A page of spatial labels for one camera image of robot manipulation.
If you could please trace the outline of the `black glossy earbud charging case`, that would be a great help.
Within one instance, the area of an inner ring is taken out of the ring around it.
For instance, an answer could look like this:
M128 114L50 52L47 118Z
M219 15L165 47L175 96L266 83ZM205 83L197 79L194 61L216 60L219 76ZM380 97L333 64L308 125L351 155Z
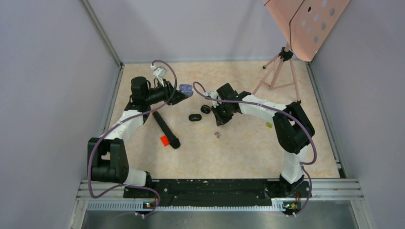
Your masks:
M200 111L204 114L209 114L211 112L211 108L208 105L202 105Z

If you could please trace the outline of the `grey oval pebble case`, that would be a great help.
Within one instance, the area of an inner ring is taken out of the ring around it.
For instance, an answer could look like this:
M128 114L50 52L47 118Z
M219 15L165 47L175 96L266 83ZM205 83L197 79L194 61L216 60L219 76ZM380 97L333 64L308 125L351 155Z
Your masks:
M187 97L193 96L193 86L190 84L180 84L179 85L179 90L185 94Z

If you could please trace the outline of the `black oval case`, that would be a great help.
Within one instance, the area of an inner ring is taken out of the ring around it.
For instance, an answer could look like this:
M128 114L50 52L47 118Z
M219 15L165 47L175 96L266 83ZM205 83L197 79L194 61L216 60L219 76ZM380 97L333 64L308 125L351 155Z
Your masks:
M191 122L201 121L202 120L202 115L201 114L190 114L188 119Z

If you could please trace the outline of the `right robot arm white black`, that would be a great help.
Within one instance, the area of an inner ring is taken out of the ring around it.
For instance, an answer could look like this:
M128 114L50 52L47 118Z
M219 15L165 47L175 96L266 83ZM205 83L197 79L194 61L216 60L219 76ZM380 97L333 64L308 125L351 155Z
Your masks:
M309 146L313 145L315 129L299 102L287 105L260 99L252 93L238 93L229 83L215 91L205 92L213 101L211 107L217 126L228 123L239 113L252 115L271 124L277 141L285 151L283 170L280 174L280 191L287 197L294 196L303 182L302 165Z

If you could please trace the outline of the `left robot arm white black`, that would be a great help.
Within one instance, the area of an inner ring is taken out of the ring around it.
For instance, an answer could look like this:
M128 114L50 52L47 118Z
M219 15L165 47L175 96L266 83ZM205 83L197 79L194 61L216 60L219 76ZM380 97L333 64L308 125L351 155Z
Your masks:
M88 141L88 170L92 181L134 185L141 197L153 192L147 171L129 167L125 144L135 131L147 121L151 106L160 102L175 105L188 96L177 90L170 81L152 87L143 76L131 80L131 95L121 117L99 138Z

